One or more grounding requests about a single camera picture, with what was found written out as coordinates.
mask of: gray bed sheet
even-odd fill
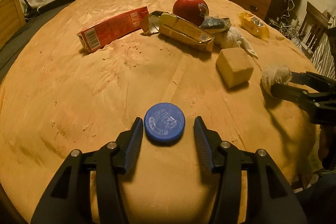
[[[10,38],[4,47],[2,47],[0,50],[0,83],[2,83],[14,61],[33,35],[68,5],[69,4],[63,5],[32,18]]]

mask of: striped cloth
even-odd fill
[[[336,17],[332,19],[332,25],[328,27],[336,27]],[[335,80],[335,62],[331,55],[330,44],[326,34],[323,36],[321,44],[315,50],[310,61],[319,74]]]

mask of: yellow sponge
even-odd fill
[[[216,66],[228,88],[250,80],[253,66],[242,48],[225,48],[220,51]]]

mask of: yellow snack package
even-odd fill
[[[247,30],[251,35],[258,38],[269,37],[269,30],[267,26],[255,15],[248,12],[243,12],[238,15],[241,27]]]

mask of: table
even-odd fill
[[[219,177],[199,168],[198,115],[239,149],[267,150],[289,182],[307,158],[316,126],[293,103],[265,95],[260,79],[274,63],[315,69],[275,29],[265,40],[240,29],[244,9],[228,0],[205,1],[211,15],[230,17],[259,56],[251,58],[249,84],[237,89],[228,90],[216,70],[218,47],[202,53],[139,30],[95,53],[83,51],[76,34],[86,27],[144,5],[172,12],[175,1],[77,0],[35,34],[11,67],[0,87],[0,183],[28,222],[70,151],[99,149],[158,102],[180,107],[186,126],[171,147],[144,137],[133,176],[120,176],[130,223],[207,223]],[[93,214],[97,221],[95,206]]]

